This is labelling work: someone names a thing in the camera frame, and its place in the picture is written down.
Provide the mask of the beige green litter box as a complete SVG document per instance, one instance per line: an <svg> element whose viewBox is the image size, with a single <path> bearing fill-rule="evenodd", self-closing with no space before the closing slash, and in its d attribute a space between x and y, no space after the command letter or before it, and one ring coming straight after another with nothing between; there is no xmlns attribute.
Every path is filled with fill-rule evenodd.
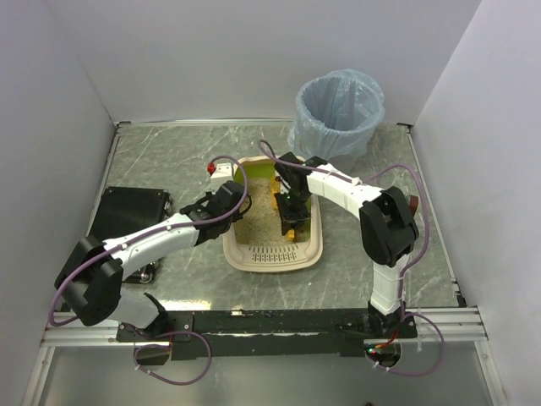
<svg viewBox="0 0 541 406"><path fill-rule="evenodd" d="M245 157L240 160L248 179L275 177L274 162L265 156ZM310 238L307 242L278 246L238 244L233 225L222 235L224 256L229 265L245 272L292 272L315 264L323 251L320 204L316 196L307 203L310 211Z"/></svg>

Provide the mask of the brown wooden metronome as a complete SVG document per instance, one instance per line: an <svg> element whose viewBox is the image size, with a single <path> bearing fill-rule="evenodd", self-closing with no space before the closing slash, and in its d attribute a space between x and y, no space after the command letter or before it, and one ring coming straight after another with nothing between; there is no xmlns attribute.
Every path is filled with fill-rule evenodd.
<svg viewBox="0 0 541 406"><path fill-rule="evenodd" d="M419 197L416 195L408 195L406 197L406 201L408 205L408 210L410 211L412 218L415 218L420 203Z"/></svg>

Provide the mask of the orange plastic litter scoop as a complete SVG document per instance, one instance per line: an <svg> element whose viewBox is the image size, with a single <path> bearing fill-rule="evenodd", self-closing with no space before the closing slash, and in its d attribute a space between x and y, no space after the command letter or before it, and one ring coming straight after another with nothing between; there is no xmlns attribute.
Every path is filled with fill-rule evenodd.
<svg viewBox="0 0 541 406"><path fill-rule="evenodd" d="M281 180L279 176L275 176L270 181L270 192L271 192L271 207L274 211L278 211L276 194L281 191ZM289 242L293 242L296 238L296 232L293 228L289 228L285 233L285 237Z"/></svg>

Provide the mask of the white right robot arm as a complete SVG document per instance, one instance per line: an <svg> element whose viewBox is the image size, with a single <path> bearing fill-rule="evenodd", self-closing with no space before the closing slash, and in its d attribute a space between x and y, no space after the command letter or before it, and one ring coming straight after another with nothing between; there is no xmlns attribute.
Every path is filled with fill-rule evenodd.
<svg viewBox="0 0 541 406"><path fill-rule="evenodd" d="M395 332L401 324L402 271L419 236L405 195L397 187L367 185L317 156L302 162L288 152L275 160L274 169L279 184L274 201L283 235L291 237L309 222L307 204L314 196L358 219L363 250L373 262L367 322L372 332Z"/></svg>

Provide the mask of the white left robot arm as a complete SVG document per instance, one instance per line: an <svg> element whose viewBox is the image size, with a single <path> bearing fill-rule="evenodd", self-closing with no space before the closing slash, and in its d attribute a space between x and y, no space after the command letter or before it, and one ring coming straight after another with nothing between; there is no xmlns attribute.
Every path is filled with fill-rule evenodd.
<svg viewBox="0 0 541 406"><path fill-rule="evenodd" d="M85 326L114 320L163 331L168 319L164 307L151 294L125 290L123 281L174 251L217 239L241 218L247 196L247 186L229 180L154 226L105 241L81 239L54 283L52 301L63 299Z"/></svg>

